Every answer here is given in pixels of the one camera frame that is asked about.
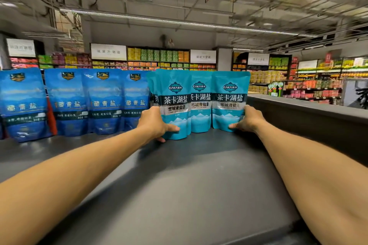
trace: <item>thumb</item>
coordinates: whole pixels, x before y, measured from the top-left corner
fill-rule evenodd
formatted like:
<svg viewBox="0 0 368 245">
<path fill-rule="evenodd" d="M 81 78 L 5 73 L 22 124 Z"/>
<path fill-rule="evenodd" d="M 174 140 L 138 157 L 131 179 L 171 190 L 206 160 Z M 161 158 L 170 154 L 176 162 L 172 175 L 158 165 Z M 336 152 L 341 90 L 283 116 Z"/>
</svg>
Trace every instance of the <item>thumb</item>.
<svg viewBox="0 0 368 245">
<path fill-rule="evenodd" d="M 166 131 L 167 132 L 178 132 L 180 128 L 175 126 L 174 124 L 166 124 Z"/>
<path fill-rule="evenodd" d="M 239 122 L 238 123 L 230 124 L 229 125 L 229 129 L 236 129 L 238 127 L 238 124 L 239 124 Z"/>
</svg>

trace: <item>hand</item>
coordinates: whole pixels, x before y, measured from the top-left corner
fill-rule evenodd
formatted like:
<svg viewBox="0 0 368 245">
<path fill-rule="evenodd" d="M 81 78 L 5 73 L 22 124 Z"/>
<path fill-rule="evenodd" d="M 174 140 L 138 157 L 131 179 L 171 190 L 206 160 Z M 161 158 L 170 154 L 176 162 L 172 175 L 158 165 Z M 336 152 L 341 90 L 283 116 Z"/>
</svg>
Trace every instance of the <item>hand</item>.
<svg viewBox="0 0 368 245">
<path fill-rule="evenodd" d="M 166 132 L 177 132 L 180 130 L 178 126 L 166 124 L 162 121 L 159 107 L 151 107 L 148 110 L 144 110 L 138 121 L 137 128 L 145 128 L 151 139 L 157 138 L 160 142 L 165 142 L 162 136 Z"/>
<path fill-rule="evenodd" d="M 260 110 L 256 110 L 249 105 L 246 105 L 244 107 L 244 112 L 244 118 L 238 123 L 230 124 L 230 129 L 239 129 L 241 131 L 254 132 L 261 123 L 267 122 L 264 119 Z"/>
</svg>

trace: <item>right arm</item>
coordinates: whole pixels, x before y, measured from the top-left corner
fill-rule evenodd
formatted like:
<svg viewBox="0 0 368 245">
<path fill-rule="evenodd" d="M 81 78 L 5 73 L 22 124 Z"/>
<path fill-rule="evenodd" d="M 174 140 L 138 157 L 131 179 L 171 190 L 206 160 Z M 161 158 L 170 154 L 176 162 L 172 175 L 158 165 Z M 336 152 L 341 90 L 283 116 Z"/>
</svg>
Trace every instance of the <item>right arm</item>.
<svg viewBox="0 0 368 245">
<path fill-rule="evenodd" d="M 368 244 L 368 168 L 328 146 L 276 128 L 253 107 L 245 111 L 246 117 L 230 128 L 259 136 L 321 244 Z"/>
</svg>

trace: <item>finger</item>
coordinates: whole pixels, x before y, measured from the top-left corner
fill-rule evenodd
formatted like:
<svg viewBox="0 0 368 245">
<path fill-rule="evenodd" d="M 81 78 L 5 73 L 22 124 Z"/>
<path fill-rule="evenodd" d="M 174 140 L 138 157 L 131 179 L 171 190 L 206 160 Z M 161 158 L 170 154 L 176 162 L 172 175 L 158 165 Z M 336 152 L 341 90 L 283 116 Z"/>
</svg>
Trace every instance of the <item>finger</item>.
<svg viewBox="0 0 368 245">
<path fill-rule="evenodd" d="M 162 142 L 162 143 L 164 143 L 166 141 L 162 136 L 160 136 L 156 140 L 158 140 L 159 142 Z"/>
<path fill-rule="evenodd" d="M 238 124 L 239 124 L 239 122 L 238 123 L 230 124 L 229 125 L 229 129 L 236 129 L 238 127 Z"/>
<path fill-rule="evenodd" d="M 168 132 L 178 132 L 180 127 L 175 126 L 174 124 L 166 124 L 166 131 Z"/>
</svg>

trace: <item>gray shelf surface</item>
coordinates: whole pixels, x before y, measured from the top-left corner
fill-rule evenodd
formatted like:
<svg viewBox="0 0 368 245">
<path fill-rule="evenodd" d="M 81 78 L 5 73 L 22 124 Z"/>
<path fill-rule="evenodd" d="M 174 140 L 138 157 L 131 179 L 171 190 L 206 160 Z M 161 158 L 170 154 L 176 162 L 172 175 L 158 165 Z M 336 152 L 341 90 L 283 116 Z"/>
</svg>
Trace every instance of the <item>gray shelf surface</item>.
<svg viewBox="0 0 368 245">
<path fill-rule="evenodd" d="M 107 137 L 2 140 L 0 181 Z M 210 129 L 135 152 L 40 244 L 262 244 L 300 219 L 257 136 Z"/>
</svg>

